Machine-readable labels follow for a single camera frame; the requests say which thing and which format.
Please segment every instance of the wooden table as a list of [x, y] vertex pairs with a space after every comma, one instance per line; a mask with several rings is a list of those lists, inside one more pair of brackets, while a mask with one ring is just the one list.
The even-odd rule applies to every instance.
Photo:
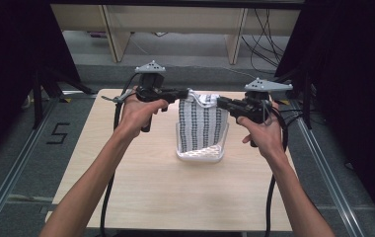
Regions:
[[[243, 92], [217, 93], [241, 99]], [[88, 116], [53, 204], [86, 171], [113, 132], [113, 98], [101, 90]], [[178, 102], [153, 116], [151, 131], [137, 137], [119, 164], [106, 218], [107, 228], [258, 231], [265, 230], [271, 171], [258, 149], [241, 140], [247, 131], [229, 117], [225, 154], [219, 163], [192, 163], [176, 155]], [[88, 227], [99, 227], [102, 202]], [[271, 208], [274, 231], [291, 230], [277, 187]]]

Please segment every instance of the patterned cloth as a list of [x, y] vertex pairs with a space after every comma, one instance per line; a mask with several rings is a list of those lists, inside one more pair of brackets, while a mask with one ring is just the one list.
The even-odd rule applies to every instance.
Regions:
[[181, 152], [216, 145], [227, 126], [228, 112], [216, 108], [217, 94], [198, 95], [193, 90], [179, 102]]

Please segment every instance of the handheld controller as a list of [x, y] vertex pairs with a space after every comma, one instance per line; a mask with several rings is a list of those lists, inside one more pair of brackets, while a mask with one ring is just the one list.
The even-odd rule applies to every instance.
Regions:
[[228, 111], [230, 116], [236, 118], [236, 122], [238, 117], [246, 117], [255, 123], [263, 123], [268, 119], [272, 110], [268, 93], [252, 91], [246, 92], [243, 100], [220, 97], [217, 99], [217, 107]]
[[246, 85], [245, 98], [242, 100], [232, 100], [226, 97], [217, 99], [217, 107], [226, 110], [230, 116], [236, 118], [246, 117], [255, 123], [264, 123], [272, 112], [272, 103], [269, 100], [269, 91], [291, 90], [291, 85], [283, 85], [274, 82], [260, 80]]
[[[139, 78], [139, 84], [136, 88], [136, 97], [142, 102], [153, 102], [160, 99], [167, 101], [169, 104], [174, 103], [177, 99], [186, 99], [188, 89], [165, 89], [162, 88], [164, 77], [159, 73], [144, 73]], [[141, 131], [148, 132], [151, 127], [150, 118], [148, 125], [141, 128]]]

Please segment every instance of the aluminum rail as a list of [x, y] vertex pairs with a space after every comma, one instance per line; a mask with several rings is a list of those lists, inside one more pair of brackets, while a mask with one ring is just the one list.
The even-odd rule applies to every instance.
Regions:
[[34, 148], [38, 142], [40, 134], [42, 133], [52, 110], [55, 108], [58, 102], [58, 98], [50, 99], [44, 110], [44, 117], [42, 121], [39, 123], [39, 126], [33, 129], [33, 131], [31, 132], [30, 137], [28, 138], [27, 142], [21, 150], [21, 153], [19, 154], [18, 158], [16, 159], [15, 163], [10, 169], [8, 175], [3, 181], [3, 184], [0, 187], [0, 212], [3, 209], [3, 206], [6, 203], [6, 200], [8, 199], [10, 192], [18, 182], [22, 174], [22, 171], [25, 169], [25, 166], [28, 163], [28, 160], [30, 159], [34, 151]]
[[[291, 105], [294, 110], [300, 110], [297, 102], [292, 101]], [[354, 214], [354, 211], [352, 210], [347, 198], [345, 197], [340, 185], [338, 184], [332, 168], [330, 167], [329, 162], [324, 156], [324, 153], [314, 136], [313, 131], [307, 128], [307, 125], [301, 118], [298, 120], [298, 124], [305, 137], [305, 140], [307, 141], [308, 146], [310, 147], [314, 160], [322, 174], [327, 188], [329, 189], [330, 195], [335, 202], [338, 213], [343, 220], [344, 226], [346, 227], [349, 236], [365, 236], [363, 230], [360, 227], [360, 223], [357, 220], [356, 215]]]

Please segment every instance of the black controller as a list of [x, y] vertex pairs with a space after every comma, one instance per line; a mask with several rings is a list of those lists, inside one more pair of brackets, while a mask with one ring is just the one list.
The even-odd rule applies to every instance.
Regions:
[[220, 97], [217, 99], [217, 107], [228, 111], [230, 116], [236, 118], [236, 122], [238, 117], [246, 117], [255, 123], [263, 123], [272, 110], [268, 92], [256, 91], [246, 92], [243, 100]]
[[[169, 104], [174, 103], [177, 99], [186, 99], [188, 89], [166, 89], [162, 88], [164, 77], [159, 73], [144, 73], [139, 78], [138, 87], [136, 88], [136, 97], [142, 102], [153, 102], [160, 99], [167, 101]], [[151, 127], [150, 118], [148, 125], [141, 128], [143, 132], [149, 132]]]

